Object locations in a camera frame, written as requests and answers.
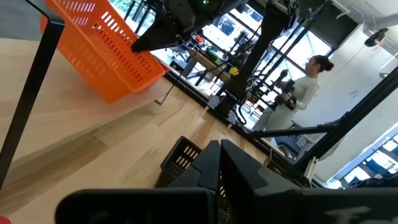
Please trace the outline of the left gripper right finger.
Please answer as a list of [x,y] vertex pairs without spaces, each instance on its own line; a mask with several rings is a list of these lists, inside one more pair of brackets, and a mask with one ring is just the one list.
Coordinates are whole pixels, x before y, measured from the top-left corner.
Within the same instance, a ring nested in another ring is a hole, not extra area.
[[299,187],[225,139],[221,177],[233,224],[398,224],[397,188]]

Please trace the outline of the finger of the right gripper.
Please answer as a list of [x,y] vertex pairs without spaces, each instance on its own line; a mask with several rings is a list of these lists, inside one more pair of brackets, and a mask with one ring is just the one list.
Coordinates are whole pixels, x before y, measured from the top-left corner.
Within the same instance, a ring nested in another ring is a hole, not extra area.
[[133,52],[145,52],[176,47],[186,42],[175,29],[150,26],[132,45]]

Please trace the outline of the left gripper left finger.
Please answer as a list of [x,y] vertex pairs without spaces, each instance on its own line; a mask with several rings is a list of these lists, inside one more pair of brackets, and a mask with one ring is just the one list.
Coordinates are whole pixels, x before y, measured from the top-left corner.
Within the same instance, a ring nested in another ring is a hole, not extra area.
[[63,198],[56,224],[217,224],[221,148],[212,140],[166,188],[85,189]]

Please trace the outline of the orange plastic basket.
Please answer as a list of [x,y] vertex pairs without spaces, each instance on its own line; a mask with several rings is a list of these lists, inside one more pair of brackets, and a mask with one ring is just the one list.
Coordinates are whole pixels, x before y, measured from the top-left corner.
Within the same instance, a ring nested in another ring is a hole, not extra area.
[[108,0],[44,0],[65,22],[57,50],[107,103],[149,89],[166,69],[134,53],[138,36]]

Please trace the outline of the wooden desk with equipment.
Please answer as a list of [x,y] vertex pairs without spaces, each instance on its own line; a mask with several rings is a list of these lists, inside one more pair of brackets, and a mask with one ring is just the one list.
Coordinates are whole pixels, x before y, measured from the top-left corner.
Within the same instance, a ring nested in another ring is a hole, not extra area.
[[[227,72],[226,69],[221,66],[221,64],[217,64],[216,62],[210,60],[210,58],[206,54],[202,53],[200,50],[189,48],[188,53],[189,56],[187,65],[182,71],[182,76],[187,79],[198,77],[199,79],[195,83],[196,86],[198,86],[202,80],[211,81],[211,78],[214,77],[224,83],[230,80],[231,74]],[[190,76],[189,74],[192,72],[196,63],[204,66],[205,72],[198,72]]]

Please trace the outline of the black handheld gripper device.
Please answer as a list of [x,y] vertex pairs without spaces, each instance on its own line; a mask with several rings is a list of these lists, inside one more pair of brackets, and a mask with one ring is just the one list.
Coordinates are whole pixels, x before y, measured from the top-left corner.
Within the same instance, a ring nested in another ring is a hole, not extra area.
[[272,110],[275,110],[279,105],[285,105],[290,110],[295,109],[296,97],[293,95],[295,82],[293,80],[282,81],[288,74],[289,71],[287,69],[282,70],[279,77],[272,82],[270,89],[273,90],[274,87],[281,89],[281,94],[277,95],[273,104],[270,105]]

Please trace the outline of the blue storage rack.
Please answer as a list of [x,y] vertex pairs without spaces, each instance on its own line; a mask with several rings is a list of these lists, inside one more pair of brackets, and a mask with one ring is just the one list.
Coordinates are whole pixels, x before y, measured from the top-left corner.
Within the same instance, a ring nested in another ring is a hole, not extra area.
[[386,178],[398,174],[398,123],[386,131],[375,143],[365,148],[334,178],[339,188],[369,178]]

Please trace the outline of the person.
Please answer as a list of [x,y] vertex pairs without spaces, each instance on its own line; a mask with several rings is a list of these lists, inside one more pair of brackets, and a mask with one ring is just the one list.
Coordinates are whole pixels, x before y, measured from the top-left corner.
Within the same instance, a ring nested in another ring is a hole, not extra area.
[[321,72],[330,71],[334,64],[323,55],[315,55],[310,58],[305,66],[305,76],[294,80],[296,97],[295,109],[290,110],[285,105],[279,105],[275,110],[266,109],[257,123],[252,127],[253,131],[274,131],[287,129],[298,111],[306,110],[310,102],[318,94],[320,89],[318,76]]

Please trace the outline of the black aluminium table frame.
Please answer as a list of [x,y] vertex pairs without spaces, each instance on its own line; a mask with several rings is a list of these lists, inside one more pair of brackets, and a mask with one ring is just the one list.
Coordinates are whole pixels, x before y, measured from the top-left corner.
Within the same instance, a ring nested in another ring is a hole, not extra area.
[[328,125],[320,124],[307,128],[280,129],[276,131],[250,131],[243,126],[235,124],[232,126],[232,130],[237,131],[238,134],[247,138],[253,144],[260,138],[324,133],[325,136],[312,147],[312,150],[293,165],[294,171],[303,174],[313,157],[319,159],[324,156],[332,146],[350,132],[396,88],[398,88],[398,66],[388,73],[352,110]]

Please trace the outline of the wooden shelf with black frame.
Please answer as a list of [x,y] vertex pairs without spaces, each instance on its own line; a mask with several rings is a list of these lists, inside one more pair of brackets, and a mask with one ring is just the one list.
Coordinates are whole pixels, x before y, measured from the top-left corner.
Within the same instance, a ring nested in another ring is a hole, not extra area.
[[[0,153],[38,46],[35,40],[0,35]],[[45,166],[42,157],[59,144],[161,99],[172,75],[109,105],[55,52],[12,158],[0,162],[0,189]]]

